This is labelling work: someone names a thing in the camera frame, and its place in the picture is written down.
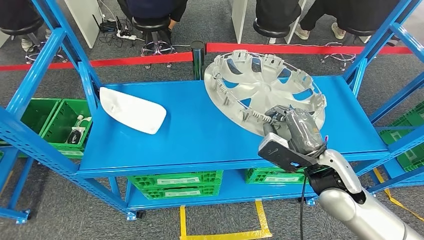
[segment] power strip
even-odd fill
[[[118,38],[121,38],[121,39],[128,39],[128,40],[136,40],[136,38],[137,38],[137,36],[136,35],[131,35],[131,36],[127,36],[127,35],[121,35],[121,31],[118,31],[117,33],[116,33],[116,36],[118,37]]]

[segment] green crate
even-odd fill
[[[60,98],[32,98],[20,119],[36,134],[41,135],[60,104]],[[0,139],[0,145],[8,143]]]
[[[68,157],[82,157],[93,121],[83,121],[80,127],[85,127],[78,144],[66,143],[72,127],[76,127],[78,115],[91,117],[89,106],[85,99],[63,99],[52,120],[47,125],[41,137]]]
[[[129,181],[139,188],[148,187],[188,187],[199,184],[221,184],[223,170],[216,171],[196,171],[172,174],[151,174],[129,176]]]
[[[395,120],[389,127],[418,127],[424,124],[424,102],[418,104],[409,112]],[[386,144],[392,144],[412,132],[410,129],[402,130],[383,130],[380,131],[380,137]],[[406,171],[410,172],[414,169],[424,166],[424,143],[420,144],[404,154],[397,156],[399,165]]]
[[[303,184],[303,169],[289,173],[279,167],[249,168],[245,171],[247,184]]]
[[[197,186],[169,186],[138,188],[150,200],[211,197],[220,193],[221,184],[199,184]]]

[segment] yellow floor tape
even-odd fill
[[[377,170],[377,168],[374,168],[374,170],[373,170],[373,171],[374,171],[374,173],[375,173],[375,176],[377,176],[378,181],[379,181],[381,184],[382,184],[382,183],[384,183],[384,179],[383,179],[382,175],[380,174],[380,172]],[[398,200],[394,199],[394,198],[392,197],[392,195],[390,194],[390,190],[389,190],[388,188],[386,188],[386,189],[384,190],[384,192],[385,192],[385,194],[387,194],[388,199],[390,200],[390,202],[392,202],[392,203],[394,203],[394,204],[398,205],[399,207],[401,207],[401,208],[405,209],[406,211],[410,212],[410,213],[411,213],[411,214],[413,214],[415,217],[417,217],[419,220],[421,220],[421,221],[423,221],[423,222],[424,222],[424,218],[420,217],[417,213],[415,213],[415,212],[413,212],[413,211],[409,210],[407,207],[405,207],[405,206],[404,206],[402,203],[400,203]]]
[[[7,184],[8,184],[8,182],[9,182],[9,180],[11,179],[12,173],[13,173],[13,171],[10,171],[10,172],[9,172],[9,176],[7,176],[6,182],[4,183],[3,187],[1,188],[0,196],[2,195],[3,190],[5,189],[6,185],[7,185]]]
[[[181,240],[254,240],[270,238],[273,235],[268,228],[267,218],[265,216],[264,206],[262,201],[256,200],[256,211],[259,218],[260,230],[256,231],[245,231],[227,234],[216,234],[216,235],[188,235],[186,230],[186,207],[179,207],[180,214],[180,225],[181,225]]]

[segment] red barrier tape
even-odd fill
[[[299,46],[299,45],[259,45],[236,43],[207,43],[208,53],[230,53],[234,50],[247,50],[258,54],[360,54],[363,46]],[[378,54],[412,54],[404,46],[385,46]]]
[[[98,67],[111,67],[123,65],[140,65],[140,64],[164,64],[164,63],[181,63],[193,61],[192,52],[180,52],[174,54],[155,55],[155,56],[136,56],[115,59],[102,59],[90,61],[94,68]],[[25,71],[29,70],[32,65],[19,64],[19,65],[3,65],[0,66],[1,71]],[[71,62],[66,63],[51,63],[48,69],[72,69],[74,66]]]
[[[363,46],[299,46],[299,45],[260,45],[260,44],[237,44],[237,43],[207,43],[206,51],[208,53],[229,53],[234,50],[247,50],[259,54],[359,54],[364,50]],[[378,54],[412,54],[409,48],[404,46],[385,46]],[[163,64],[163,63],[181,63],[191,62],[193,56],[191,52],[180,52],[174,54],[155,55],[155,56],[137,56],[115,59],[102,59],[90,61],[94,68],[111,67],[123,65],[140,64]],[[2,71],[26,71],[31,67],[30,64],[3,65]],[[51,63],[48,69],[72,69],[72,63]]]

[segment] black stanchion post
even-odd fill
[[[205,64],[205,43],[193,41],[191,43],[191,53],[193,54],[193,78],[203,79],[203,65]]]

